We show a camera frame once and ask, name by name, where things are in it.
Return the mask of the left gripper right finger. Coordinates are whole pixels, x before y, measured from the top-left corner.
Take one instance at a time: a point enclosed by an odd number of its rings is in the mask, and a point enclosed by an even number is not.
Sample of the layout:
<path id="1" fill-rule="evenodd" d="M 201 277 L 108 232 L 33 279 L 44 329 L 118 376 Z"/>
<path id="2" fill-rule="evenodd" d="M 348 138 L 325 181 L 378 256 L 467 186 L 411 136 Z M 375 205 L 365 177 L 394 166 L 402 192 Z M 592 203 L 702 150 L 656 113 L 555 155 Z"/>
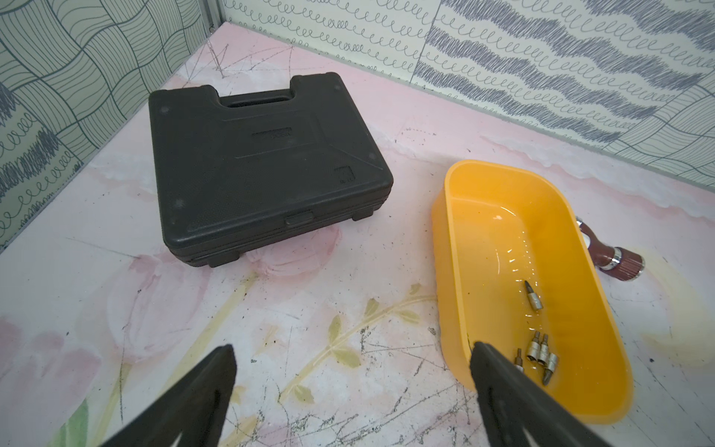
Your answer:
<path id="1" fill-rule="evenodd" d="M 491 446 L 606 446 L 504 355 L 476 342 L 470 373 Z"/>

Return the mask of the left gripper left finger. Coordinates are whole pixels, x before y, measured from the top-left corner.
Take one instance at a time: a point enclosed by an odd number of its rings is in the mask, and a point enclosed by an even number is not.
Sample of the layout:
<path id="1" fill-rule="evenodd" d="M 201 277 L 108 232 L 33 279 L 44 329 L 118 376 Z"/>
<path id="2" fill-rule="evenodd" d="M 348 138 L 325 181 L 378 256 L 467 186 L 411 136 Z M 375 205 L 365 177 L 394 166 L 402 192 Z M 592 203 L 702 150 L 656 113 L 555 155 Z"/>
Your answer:
<path id="1" fill-rule="evenodd" d="M 219 346 L 104 444 L 217 446 L 235 380 L 234 348 Z"/>

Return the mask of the yellow plastic storage box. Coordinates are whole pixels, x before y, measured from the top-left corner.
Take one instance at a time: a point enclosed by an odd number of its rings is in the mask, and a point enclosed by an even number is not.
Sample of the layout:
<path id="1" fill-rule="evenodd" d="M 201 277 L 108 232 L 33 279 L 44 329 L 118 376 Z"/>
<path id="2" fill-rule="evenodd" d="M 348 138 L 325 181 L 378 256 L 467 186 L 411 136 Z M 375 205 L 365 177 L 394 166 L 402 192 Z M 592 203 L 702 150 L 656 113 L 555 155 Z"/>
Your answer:
<path id="1" fill-rule="evenodd" d="M 572 415 L 610 425 L 633 402 L 629 357 L 573 210 L 545 178 L 504 165 L 460 161 L 432 208 L 441 353 L 455 379 L 474 389 L 476 342 L 509 361 L 535 331 L 549 336 L 559 365 L 524 373 Z M 543 309 L 529 304 L 524 281 Z"/>

